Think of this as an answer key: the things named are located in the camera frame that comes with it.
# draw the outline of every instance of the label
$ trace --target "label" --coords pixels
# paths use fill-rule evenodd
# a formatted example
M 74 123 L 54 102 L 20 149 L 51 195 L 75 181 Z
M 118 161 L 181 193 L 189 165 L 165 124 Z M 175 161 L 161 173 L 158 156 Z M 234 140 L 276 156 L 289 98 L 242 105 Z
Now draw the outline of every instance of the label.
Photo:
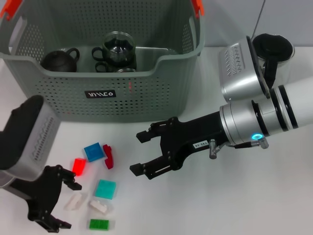
M 208 141 L 201 141 L 199 143 L 194 143 L 193 146 L 194 148 L 201 148 L 203 146 L 207 146 L 209 145 Z
M 85 91 L 85 95 L 87 99 L 116 97 L 115 90 Z

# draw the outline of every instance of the cyan block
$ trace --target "cyan block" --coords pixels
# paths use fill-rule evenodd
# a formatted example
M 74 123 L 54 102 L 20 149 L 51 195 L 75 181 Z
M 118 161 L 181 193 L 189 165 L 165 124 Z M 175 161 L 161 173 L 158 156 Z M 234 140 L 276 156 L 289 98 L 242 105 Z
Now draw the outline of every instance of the cyan block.
M 90 163 L 105 156 L 99 143 L 90 145 L 84 150 Z
M 95 196 L 106 198 L 106 199 L 113 199 L 115 188 L 116 188 L 116 182 L 100 180 Z

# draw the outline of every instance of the black teapot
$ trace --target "black teapot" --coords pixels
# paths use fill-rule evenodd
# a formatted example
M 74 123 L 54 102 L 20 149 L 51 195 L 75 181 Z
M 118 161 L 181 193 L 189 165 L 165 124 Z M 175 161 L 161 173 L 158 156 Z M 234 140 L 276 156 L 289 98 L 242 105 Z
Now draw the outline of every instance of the black teapot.
M 73 51 L 76 52 L 75 58 L 70 55 Z M 56 50 L 50 52 L 40 64 L 44 69 L 53 72 L 76 72 L 76 62 L 78 61 L 79 56 L 79 50 L 76 48 L 71 48 L 66 52 Z

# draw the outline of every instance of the white block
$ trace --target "white block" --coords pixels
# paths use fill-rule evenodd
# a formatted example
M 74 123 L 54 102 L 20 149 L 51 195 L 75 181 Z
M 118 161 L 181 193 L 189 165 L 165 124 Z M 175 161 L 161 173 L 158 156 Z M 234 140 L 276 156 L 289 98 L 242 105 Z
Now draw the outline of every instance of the white block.
M 83 203 L 83 196 L 81 193 L 74 194 L 69 202 L 65 205 L 64 209 L 66 211 L 74 211 L 80 208 Z
M 101 212 L 102 214 L 105 214 L 108 209 L 107 205 L 104 205 L 101 202 L 94 200 L 90 201 L 90 206 L 96 211 Z

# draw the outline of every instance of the building block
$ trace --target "building block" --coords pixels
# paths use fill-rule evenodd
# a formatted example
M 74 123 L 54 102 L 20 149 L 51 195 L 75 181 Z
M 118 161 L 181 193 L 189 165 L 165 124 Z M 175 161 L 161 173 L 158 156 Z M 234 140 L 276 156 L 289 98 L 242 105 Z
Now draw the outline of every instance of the building block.
M 108 231 L 110 227 L 110 222 L 108 220 L 102 219 L 91 219 L 89 224 L 89 229 L 91 230 L 104 230 Z
M 68 203 L 65 205 L 64 210 L 66 211 L 74 211 L 78 210 L 83 203 L 83 196 L 81 193 L 76 193 L 71 196 Z
M 94 200 L 90 201 L 90 206 L 96 211 L 101 212 L 102 214 L 105 214 L 108 210 L 107 205 L 104 205 L 99 201 L 94 201 Z
M 100 180 L 95 196 L 106 199 L 113 199 L 115 188 L 116 182 Z
M 90 145 L 84 148 L 84 150 L 90 163 L 104 157 L 104 153 L 99 143 Z
M 82 175 L 85 165 L 86 165 L 86 159 L 76 158 L 74 161 L 72 172 L 74 172 L 77 176 Z
M 107 144 L 102 146 L 103 151 L 105 152 L 107 159 L 104 160 L 105 164 L 107 165 L 107 168 L 110 170 L 113 168 L 113 156 L 112 156 L 112 149 Z

